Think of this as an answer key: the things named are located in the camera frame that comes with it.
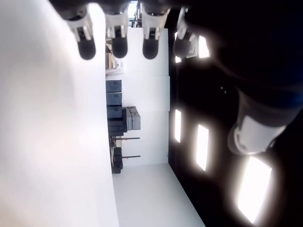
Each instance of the ceiling light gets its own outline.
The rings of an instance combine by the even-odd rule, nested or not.
[[[208,151],[208,129],[198,125],[196,162],[205,171]]]
[[[175,139],[181,142],[181,111],[179,110],[175,113]]]
[[[268,187],[271,168],[255,157],[250,157],[244,172],[239,195],[239,210],[254,223]]]
[[[176,56],[175,61],[176,61],[176,63],[179,63],[179,62],[181,62],[181,58]]]
[[[206,45],[206,39],[202,36],[199,36],[199,58],[208,57],[210,57],[210,53]]]

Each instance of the white surface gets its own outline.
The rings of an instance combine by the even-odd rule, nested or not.
[[[0,226],[118,227],[109,162],[105,22],[80,58],[46,0],[0,2]]]
[[[181,142],[181,111],[175,110],[175,139],[179,143]]]
[[[199,58],[208,57],[210,57],[210,53],[206,45],[206,39],[203,36],[199,36]]]
[[[208,152],[208,129],[198,125],[196,162],[205,171]]]
[[[238,208],[254,223],[267,192],[271,168],[251,156],[246,166]]]
[[[167,163],[169,147],[169,66],[168,31],[164,29],[155,59],[143,56],[143,30],[130,28],[127,32],[128,53],[124,58],[125,73],[108,76],[122,80],[122,106],[136,106],[141,117],[141,129],[124,133],[124,137],[139,140],[122,141],[124,156],[141,158],[123,160],[125,166]]]
[[[205,227],[168,164],[113,176],[120,227]]]

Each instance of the robotic finger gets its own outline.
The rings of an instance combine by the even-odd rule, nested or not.
[[[113,54],[123,58],[127,54],[127,28],[128,28],[129,1],[119,1],[116,4],[100,3],[105,13],[107,35],[112,38]]]
[[[52,0],[51,3],[74,33],[80,56],[85,60],[92,59],[96,54],[96,48],[88,4],[79,1],[67,6],[56,0]]]
[[[158,54],[159,38],[164,29],[170,7],[161,4],[142,4],[143,24],[143,55],[147,59],[154,59]]]

